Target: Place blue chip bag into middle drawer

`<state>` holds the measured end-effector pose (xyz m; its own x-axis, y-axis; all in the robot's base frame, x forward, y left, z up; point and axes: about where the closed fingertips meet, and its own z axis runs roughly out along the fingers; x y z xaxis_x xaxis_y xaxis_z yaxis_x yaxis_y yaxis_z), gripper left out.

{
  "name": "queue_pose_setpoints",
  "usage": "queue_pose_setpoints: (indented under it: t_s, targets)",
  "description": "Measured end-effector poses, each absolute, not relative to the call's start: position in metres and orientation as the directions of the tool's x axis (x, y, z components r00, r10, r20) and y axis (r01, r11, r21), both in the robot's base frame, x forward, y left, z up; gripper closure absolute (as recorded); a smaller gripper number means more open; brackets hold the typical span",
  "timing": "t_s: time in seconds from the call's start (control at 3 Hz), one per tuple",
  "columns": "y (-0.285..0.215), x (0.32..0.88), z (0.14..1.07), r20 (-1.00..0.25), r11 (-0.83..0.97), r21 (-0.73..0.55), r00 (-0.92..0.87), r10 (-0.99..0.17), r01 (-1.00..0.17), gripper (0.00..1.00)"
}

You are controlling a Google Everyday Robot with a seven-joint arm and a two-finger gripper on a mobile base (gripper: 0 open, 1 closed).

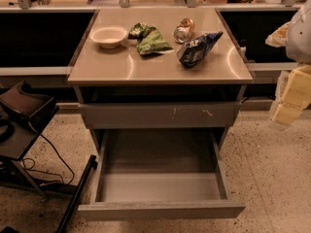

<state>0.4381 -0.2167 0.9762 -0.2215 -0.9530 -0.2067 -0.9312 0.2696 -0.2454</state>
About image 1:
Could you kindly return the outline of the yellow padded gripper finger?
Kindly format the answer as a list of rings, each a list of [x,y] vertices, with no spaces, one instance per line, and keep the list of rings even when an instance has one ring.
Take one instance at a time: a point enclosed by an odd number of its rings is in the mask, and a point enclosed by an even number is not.
[[[282,71],[269,111],[269,127],[283,131],[311,104],[311,65]]]

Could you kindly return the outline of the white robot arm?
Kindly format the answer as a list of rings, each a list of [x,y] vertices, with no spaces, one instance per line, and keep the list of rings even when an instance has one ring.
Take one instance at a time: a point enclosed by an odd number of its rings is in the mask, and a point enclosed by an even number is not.
[[[297,63],[293,70],[281,72],[269,111],[269,126],[285,130],[311,104],[311,0],[270,34],[265,43],[285,47],[287,57]]]

